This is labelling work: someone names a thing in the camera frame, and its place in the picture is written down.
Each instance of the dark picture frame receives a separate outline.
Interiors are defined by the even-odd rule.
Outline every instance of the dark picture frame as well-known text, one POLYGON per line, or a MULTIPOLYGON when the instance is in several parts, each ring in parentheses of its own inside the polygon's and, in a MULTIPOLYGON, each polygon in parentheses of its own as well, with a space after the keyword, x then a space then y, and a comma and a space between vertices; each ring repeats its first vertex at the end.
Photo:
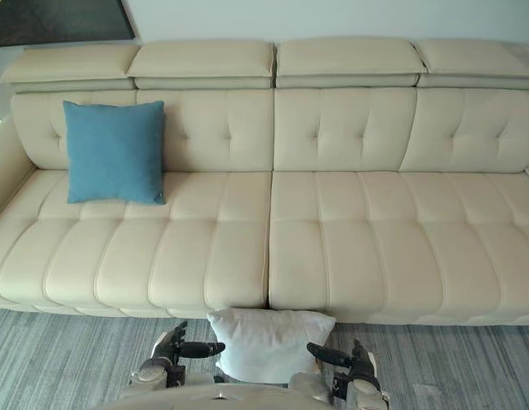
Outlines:
POLYGON ((133 38, 121 0, 0 2, 0 47, 133 38))

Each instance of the carpet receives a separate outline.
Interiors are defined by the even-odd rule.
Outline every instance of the carpet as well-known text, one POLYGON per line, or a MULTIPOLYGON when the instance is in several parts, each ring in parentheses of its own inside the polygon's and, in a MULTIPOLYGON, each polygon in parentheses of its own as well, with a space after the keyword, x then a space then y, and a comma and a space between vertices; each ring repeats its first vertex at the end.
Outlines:
MULTIPOLYGON (((0 310, 0 410, 113 402, 180 321, 0 310)), ((350 351, 354 337, 376 355, 392 409, 529 409, 529 326, 337 325, 327 345, 350 351)), ((189 320, 186 340, 214 339, 207 321, 189 320)), ((214 363, 184 362, 220 374, 214 363)), ((323 366, 329 383, 333 371, 323 366)))

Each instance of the seat cushion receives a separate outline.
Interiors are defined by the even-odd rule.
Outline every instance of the seat cushion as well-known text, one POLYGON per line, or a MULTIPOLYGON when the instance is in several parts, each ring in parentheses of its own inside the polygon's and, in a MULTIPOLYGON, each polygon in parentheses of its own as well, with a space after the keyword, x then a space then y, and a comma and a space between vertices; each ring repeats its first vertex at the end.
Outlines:
POLYGON ((269 276, 342 322, 529 324, 529 178, 274 173, 269 276))
POLYGON ((204 318, 267 300, 270 173, 166 173, 163 206, 67 203, 37 171, 0 214, 0 308, 204 318))

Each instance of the backrest cushion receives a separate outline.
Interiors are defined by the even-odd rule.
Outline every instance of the backrest cushion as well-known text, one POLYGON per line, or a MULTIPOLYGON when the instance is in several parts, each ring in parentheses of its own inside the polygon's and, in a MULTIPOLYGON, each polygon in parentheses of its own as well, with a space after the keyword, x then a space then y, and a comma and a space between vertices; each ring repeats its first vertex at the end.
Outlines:
POLYGON ((529 164, 529 91, 419 89, 400 171, 519 173, 529 164))
POLYGON ((274 137, 279 171, 519 173, 529 91, 276 90, 274 137))
POLYGON ((396 171, 415 105, 414 88, 276 90, 274 169, 396 171))
POLYGON ((273 91, 76 91, 14 95, 12 115, 31 160, 67 169, 64 100, 134 105, 164 101, 165 171, 270 171, 273 91))

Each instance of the beige leather sofa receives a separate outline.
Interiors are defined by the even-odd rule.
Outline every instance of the beige leather sofa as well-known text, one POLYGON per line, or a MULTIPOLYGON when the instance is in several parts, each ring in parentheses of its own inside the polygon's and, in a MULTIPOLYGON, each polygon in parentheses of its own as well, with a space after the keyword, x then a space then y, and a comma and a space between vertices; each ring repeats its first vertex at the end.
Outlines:
POLYGON ((3 80, 0 308, 529 325, 528 45, 98 45, 3 80), (165 206, 67 204, 65 99, 165 102, 165 206))

